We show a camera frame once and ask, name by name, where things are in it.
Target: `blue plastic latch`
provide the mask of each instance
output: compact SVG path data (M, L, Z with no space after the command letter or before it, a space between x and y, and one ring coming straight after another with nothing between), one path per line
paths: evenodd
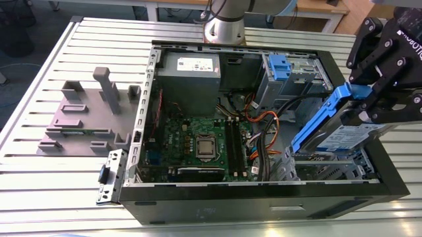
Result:
M304 127L302 128L291 142L294 152L298 152L303 141L312 134L315 129L323 123L324 119L331 118L335 115L336 105L340 103L340 101L350 97L351 99L362 100L367 98L370 93L371 87L367 85L351 85L348 83L344 83L342 86L336 87L328 99L324 101L316 114L307 122L307 124L304 125Z
M287 80L291 74L291 64L288 63L286 56L271 54L268 58L274 79Z

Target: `sticker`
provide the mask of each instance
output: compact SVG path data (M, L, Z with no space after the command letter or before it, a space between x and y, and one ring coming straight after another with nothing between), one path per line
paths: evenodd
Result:
M255 103L255 101L251 102L251 106L257 109L259 104Z
M252 166L251 173L252 174L257 174L259 173L259 168Z
M65 132L61 132L61 134L64 135L85 135L84 132L77 132L77 131L65 131Z
M384 127L384 125L380 124L340 126L318 145L318 150L327 152L350 150L370 137L368 133L371 131L382 127Z
M332 13L347 14L347 11L331 10Z
M211 58L179 58L177 71L212 72Z

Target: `metal extrusion table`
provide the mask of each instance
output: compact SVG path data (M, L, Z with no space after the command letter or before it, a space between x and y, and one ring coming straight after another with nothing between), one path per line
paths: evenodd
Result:
M119 88L141 87L151 40L200 42L201 36L201 26L191 24L95 18L69 23L0 134L0 235L136 231L148 236L420 236L422 125L398 127L382 137L411 195L330 221L141 227L121 206L95 205L105 158L36 155L65 80L99 88L92 71L103 66ZM245 40L247 45L327 50L348 77L343 65L352 36L247 28Z

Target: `black mesh trash can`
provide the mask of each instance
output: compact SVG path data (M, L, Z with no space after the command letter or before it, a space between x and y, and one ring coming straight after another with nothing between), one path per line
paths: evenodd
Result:
M9 57L26 56L34 47L24 28L33 21L28 21L29 18L18 17L17 3L18 0L0 0L0 50Z

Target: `aluminum slotted table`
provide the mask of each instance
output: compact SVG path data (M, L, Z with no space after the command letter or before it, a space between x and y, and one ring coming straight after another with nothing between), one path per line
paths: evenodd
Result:
M69 23L0 134L0 234L104 236L104 231L123 230L148 236L420 236L422 125L398 127L380 139L411 194L328 221L141 227L121 206L95 205L105 158L36 155L65 80L99 88L92 71L108 67L119 88L141 87L151 40L201 38L201 26L191 24L96 18ZM247 28L245 40L247 45L330 51L348 77L354 36Z

